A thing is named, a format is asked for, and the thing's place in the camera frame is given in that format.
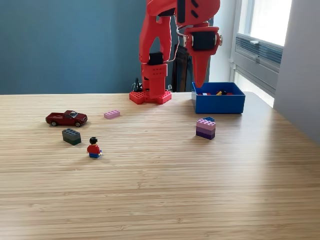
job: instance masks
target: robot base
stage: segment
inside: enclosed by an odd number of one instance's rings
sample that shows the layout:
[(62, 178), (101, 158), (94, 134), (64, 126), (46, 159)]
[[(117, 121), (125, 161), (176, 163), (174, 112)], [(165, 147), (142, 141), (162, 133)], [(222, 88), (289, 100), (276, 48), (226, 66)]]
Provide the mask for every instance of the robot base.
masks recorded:
[(170, 91), (165, 91), (165, 94), (162, 97), (150, 99), (146, 96), (145, 92), (136, 92), (132, 91), (129, 94), (130, 100), (135, 102), (136, 104), (143, 104), (143, 103), (157, 103), (157, 104), (165, 104), (172, 98), (172, 94)]

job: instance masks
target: window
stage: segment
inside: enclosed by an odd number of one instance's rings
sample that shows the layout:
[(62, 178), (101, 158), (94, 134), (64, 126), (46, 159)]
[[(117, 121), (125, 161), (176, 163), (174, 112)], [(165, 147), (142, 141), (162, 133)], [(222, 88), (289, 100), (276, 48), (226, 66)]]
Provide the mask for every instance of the window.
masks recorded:
[(77, 115), (78, 115), (78, 113), (75, 111), (70, 112), (70, 116), (73, 118), (75, 118)]
[(285, 45), (292, 0), (242, 0), (239, 33)]
[(292, 0), (237, 0), (230, 81), (236, 82), (241, 74), (247, 85), (274, 97), (291, 4)]

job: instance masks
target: blue plastic bin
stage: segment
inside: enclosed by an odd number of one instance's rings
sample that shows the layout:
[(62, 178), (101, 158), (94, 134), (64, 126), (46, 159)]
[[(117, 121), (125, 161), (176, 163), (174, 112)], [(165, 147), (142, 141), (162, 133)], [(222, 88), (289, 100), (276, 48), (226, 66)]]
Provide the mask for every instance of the blue plastic bin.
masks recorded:
[[(233, 95), (220, 95), (224, 90)], [(205, 82), (201, 88), (192, 83), (192, 103), (197, 114), (242, 114), (246, 95), (234, 82)]]

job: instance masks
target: toy car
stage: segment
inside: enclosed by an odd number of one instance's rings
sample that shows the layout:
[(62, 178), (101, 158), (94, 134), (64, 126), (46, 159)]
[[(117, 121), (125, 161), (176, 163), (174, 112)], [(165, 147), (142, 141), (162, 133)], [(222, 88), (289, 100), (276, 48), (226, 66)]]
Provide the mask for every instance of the toy car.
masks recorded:
[(81, 127), (87, 120), (87, 115), (70, 110), (65, 111), (65, 113), (52, 112), (45, 118), (45, 121), (52, 126), (75, 125), (76, 127)]

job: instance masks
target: wire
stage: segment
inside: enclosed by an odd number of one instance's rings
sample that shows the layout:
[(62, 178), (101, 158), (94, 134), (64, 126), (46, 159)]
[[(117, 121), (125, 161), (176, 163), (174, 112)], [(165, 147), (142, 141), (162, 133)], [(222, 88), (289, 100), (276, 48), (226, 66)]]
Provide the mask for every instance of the wire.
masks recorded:
[[(174, 16), (174, 21), (175, 21), (175, 24), (177, 24), (177, 18), (176, 18), (176, 16)], [(180, 38), (179, 37), (188, 37), (188, 36), (186, 36), (186, 35), (184, 35), (184, 34), (182, 34), (182, 33), (180, 33), (179, 31), (181, 30), (181, 29), (183, 29), (183, 28), (185, 28), (186, 26), (179, 26), (179, 27), (177, 27), (176, 28), (176, 34), (178, 35), (178, 44), (176, 45), (176, 47), (175, 47), (175, 50), (174, 50), (174, 55), (173, 55), (173, 59), (172, 60), (168, 60), (168, 61), (166, 61), (166, 62), (164, 62), (164, 63), (172, 63), (172, 62), (174, 62), (175, 60), (176, 60), (176, 56), (177, 56), (177, 52), (178, 52), (178, 48), (179, 48), (179, 45), (180, 45)]]

